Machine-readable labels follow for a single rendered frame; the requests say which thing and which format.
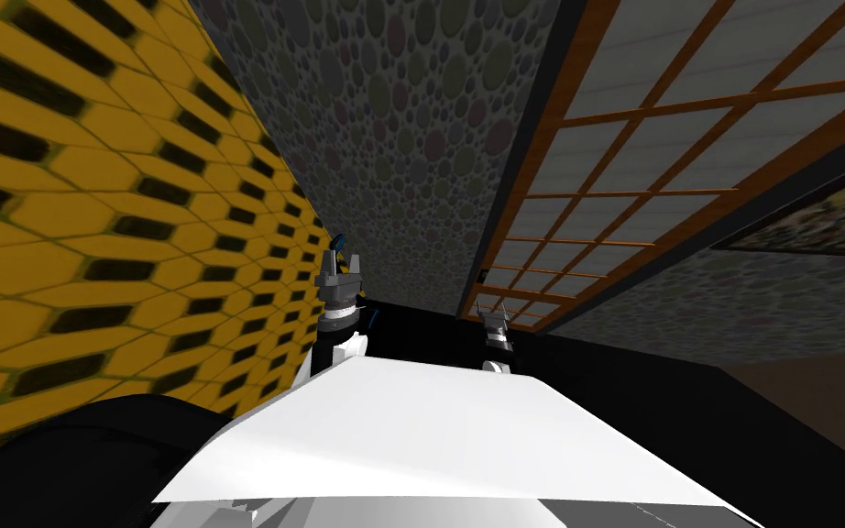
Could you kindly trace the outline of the wooden lattice door white panes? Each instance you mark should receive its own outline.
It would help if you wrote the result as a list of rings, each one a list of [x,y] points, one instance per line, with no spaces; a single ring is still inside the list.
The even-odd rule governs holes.
[[[563,329],[845,147],[845,0],[562,0],[581,17],[462,304]]]

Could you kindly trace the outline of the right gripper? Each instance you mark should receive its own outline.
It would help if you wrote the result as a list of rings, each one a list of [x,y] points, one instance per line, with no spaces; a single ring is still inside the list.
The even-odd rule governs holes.
[[[498,318],[490,318],[490,311],[484,307],[477,307],[477,316],[480,322],[483,323],[488,339],[506,339],[507,338],[507,322],[508,314],[505,307],[501,307],[496,311]]]

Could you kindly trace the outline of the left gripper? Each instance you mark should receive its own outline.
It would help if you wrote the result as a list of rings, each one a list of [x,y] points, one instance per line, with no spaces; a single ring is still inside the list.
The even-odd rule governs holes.
[[[328,249],[323,253],[323,274],[315,276],[314,286],[322,303],[345,303],[353,301],[362,290],[360,257],[352,254],[348,261],[348,273],[341,273],[337,252]]]

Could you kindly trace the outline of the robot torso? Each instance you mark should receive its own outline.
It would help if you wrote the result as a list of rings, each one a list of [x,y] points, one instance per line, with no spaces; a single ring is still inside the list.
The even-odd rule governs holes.
[[[762,528],[526,376],[350,357],[231,422],[150,528]]]

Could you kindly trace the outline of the dark framed wall picture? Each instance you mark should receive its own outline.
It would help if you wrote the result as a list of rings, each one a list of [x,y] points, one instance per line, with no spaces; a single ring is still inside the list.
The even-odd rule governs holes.
[[[845,176],[718,242],[713,248],[845,256]]]

